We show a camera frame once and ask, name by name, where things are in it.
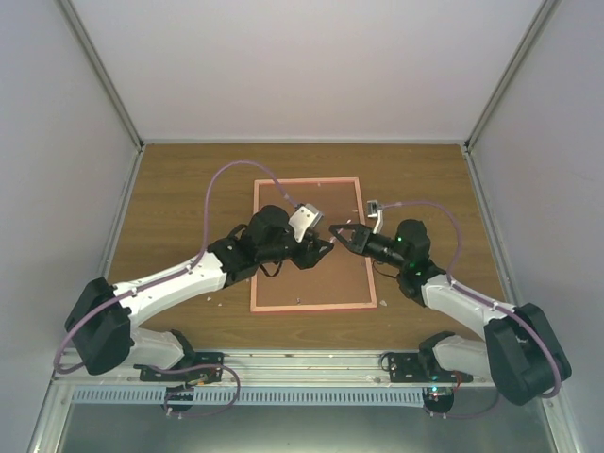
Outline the pink photo frame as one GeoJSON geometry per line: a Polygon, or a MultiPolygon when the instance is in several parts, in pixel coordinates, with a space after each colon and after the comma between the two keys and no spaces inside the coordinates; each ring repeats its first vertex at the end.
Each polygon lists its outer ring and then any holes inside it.
{"type": "Polygon", "coordinates": [[[330,234],[339,224],[365,222],[360,181],[355,176],[289,178],[279,183],[296,202],[323,212],[316,227],[334,248],[311,269],[299,270],[287,260],[275,277],[262,272],[251,278],[250,311],[372,310],[378,306],[371,260],[350,253],[330,234]]]}

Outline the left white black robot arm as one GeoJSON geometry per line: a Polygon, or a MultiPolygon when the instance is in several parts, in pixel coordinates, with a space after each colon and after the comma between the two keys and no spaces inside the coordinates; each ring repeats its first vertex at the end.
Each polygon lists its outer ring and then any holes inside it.
{"type": "Polygon", "coordinates": [[[90,281],[65,322],[64,342],[74,345],[80,362],[64,367],[56,356],[56,371],[66,375],[85,369],[99,376],[130,365],[174,381],[189,378],[197,361],[186,337],[143,324],[201,294],[247,281],[269,264],[280,268],[289,260],[300,270],[313,268],[333,248],[315,230],[322,218],[311,204],[301,204],[293,213],[267,205],[248,224],[176,266],[115,285],[103,277],[90,281]]]}

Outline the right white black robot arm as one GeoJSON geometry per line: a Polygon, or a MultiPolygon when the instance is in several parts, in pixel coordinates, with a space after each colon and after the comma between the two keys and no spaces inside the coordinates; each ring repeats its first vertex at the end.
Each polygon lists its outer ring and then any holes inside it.
{"type": "Polygon", "coordinates": [[[431,259],[423,222],[402,221],[393,238],[362,224],[329,230],[349,252],[395,268],[409,300],[478,335],[473,341],[443,331],[421,342],[417,366],[425,380],[438,382],[450,372],[487,378],[509,402],[522,406],[538,396],[556,396],[570,378],[571,365],[545,313],[532,303],[517,307],[459,283],[431,259]]]}

